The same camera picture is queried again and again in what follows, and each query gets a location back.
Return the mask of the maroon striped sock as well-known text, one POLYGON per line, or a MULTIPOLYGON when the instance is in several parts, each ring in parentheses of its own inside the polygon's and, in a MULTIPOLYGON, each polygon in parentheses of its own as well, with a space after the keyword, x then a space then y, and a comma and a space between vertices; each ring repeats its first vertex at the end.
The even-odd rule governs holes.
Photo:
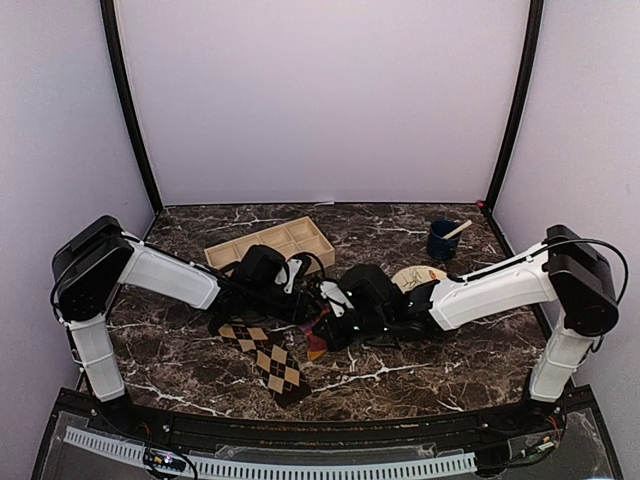
POLYGON ((324 319, 324 317, 331 312, 332 310, 330 307, 324 307, 317 317, 299 326, 299 330, 304 334, 307 341, 306 355, 309 362, 317 361, 328 351, 326 341, 316 335, 313 331, 313 328, 316 327, 324 319))

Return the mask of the brown argyle sock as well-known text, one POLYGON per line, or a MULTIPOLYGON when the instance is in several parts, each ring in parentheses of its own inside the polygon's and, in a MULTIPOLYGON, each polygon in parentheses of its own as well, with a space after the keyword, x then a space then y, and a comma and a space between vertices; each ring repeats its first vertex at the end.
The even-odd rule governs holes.
POLYGON ((311 395, 311 387, 297 360, 284 348, 280 332, 266 332, 240 320, 211 321, 208 331, 254 361, 263 384, 279 407, 287 408, 311 395))

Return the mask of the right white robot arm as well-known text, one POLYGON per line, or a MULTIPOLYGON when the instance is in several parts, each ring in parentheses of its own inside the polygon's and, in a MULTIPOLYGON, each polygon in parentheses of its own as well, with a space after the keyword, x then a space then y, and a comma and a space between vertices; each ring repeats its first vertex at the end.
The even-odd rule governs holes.
POLYGON ((464 275, 411 279, 399 284, 374 264, 356 265, 319 294, 328 312, 312 332, 330 351, 382 336, 420 341, 475 320, 523 306, 556 302, 560 316, 529 380, 528 397, 510 413, 521 434, 549 416, 565 384, 597 339, 618 323, 626 289, 615 287, 604 242, 582 238, 564 225, 507 260, 464 275))

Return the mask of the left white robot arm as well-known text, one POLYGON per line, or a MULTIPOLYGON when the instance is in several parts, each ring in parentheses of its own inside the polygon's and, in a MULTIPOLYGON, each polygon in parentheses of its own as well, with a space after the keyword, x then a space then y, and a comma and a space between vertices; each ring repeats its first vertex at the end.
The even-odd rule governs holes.
POLYGON ((254 245, 240 261, 216 270, 166 253, 104 215, 54 255, 50 304, 66 328, 75 363, 86 374, 96 399, 105 403, 103 421, 120 436, 131 436, 141 427, 141 415, 122 399, 127 391, 106 326, 110 300, 121 286, 209 311, 216 323, 249 308, 299 320, 304 296, 296 292, 295 283, 313 261, 306 252, 285 258, 271 247, 254 245))

